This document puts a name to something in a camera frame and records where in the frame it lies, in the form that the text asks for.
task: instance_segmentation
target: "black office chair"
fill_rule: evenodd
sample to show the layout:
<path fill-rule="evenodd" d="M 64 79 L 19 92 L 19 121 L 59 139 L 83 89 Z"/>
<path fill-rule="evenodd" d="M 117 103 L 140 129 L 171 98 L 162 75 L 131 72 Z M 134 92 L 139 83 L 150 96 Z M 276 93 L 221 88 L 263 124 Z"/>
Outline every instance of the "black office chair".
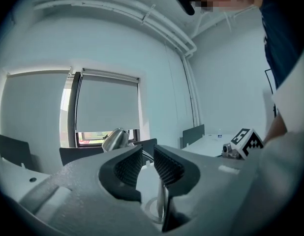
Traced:
<path fill-rule="evenodd" d="M 104 153 L 102 147 L 61 147 L 59 152 L 64 166 L 80 158 Z"/>

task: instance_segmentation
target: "white table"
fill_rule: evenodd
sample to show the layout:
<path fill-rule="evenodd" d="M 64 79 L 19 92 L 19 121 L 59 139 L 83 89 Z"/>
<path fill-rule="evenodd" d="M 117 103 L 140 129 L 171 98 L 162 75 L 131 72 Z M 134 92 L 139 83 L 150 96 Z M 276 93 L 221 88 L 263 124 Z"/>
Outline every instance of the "white table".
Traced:
<path fill-rule="evenodd" d="M 222 153 L 223 144 L 229 143 L 233 137 L 234 135 L 222 135 L 221 138 L 218 138 L 217 134 L 204 135 L 183 150 L 200 155 L 218 156 Z"/>
<path fill-rule="evenodd" d="M 16 202 L 20 202 L 30 190 L 48 177 L 48 174 L 27 170 L 0 157 L 0 190 Z"/>

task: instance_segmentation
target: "window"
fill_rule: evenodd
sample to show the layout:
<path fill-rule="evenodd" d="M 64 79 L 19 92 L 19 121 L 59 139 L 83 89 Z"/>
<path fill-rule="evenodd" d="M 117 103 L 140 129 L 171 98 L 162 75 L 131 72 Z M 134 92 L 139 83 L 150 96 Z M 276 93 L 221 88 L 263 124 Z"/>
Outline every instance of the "window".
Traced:
<path fill-rule="evenodd" d="M 68 139 L 68 108 L 69 108 L 69 99 L 71 94 L 73 78 L 68 75 L 68 78 L 65 82 L 64 89 L 62 92 L 61 103 L 60 103 L 60 146 L 62 148 L 69 148 L 69 139 Z"/>
<path fill-rule="evenodd" d="M 84 72 L 77 102 L 76 132 L 96 133 L 117 127 L 138 129 L 138 80 L 133 80 L 123 81 Z"/>
<path fill-rule="evenodd" d="M 78 146 L 79 147 L 89 147 L 89 146 L 101 146 L 105 138 L 109 136 L 112 131 L 106 132 L 78 132 Z M 128 130 L 129 143 L 134 143 L 138 141 L 139 130 L 132 129 Z"/>

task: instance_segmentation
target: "ceiling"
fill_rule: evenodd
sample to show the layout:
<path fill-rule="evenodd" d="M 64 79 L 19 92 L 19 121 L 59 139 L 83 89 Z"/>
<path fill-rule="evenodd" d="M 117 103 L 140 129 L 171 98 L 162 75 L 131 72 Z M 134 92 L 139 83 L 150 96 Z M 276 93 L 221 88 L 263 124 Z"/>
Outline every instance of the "ceiling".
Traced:
<path fill-rule="evenodd" d="M 195 14 L 193 16 L 187 15 L 176 0 L 138 0 L 152 6 L 155 4 L 155 10 L 162 13 L 178 27 L 180 27 L 187 35 L 194 38 L 201 32 L 216 25 L 218 22 L 227 18 L 230 30 L 231 25 L 234 23 L 235 15 L 237 12 L 210 12 L 202 14 L 201 8 L 195 8 Z"/>

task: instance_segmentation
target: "metal kettle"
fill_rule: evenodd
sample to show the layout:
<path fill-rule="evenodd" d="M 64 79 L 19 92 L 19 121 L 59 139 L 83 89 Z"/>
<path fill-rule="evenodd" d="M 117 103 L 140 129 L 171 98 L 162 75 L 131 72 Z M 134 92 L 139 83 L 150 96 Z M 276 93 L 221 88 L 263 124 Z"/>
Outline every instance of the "metal kettle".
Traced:
<path fill-rule="evenodd" d="M 104 152 L 109 152 L 118 148 L 125 148 L 128 145 L 128 131 L 122 128 L 116 128 L 103 142 Z"/>

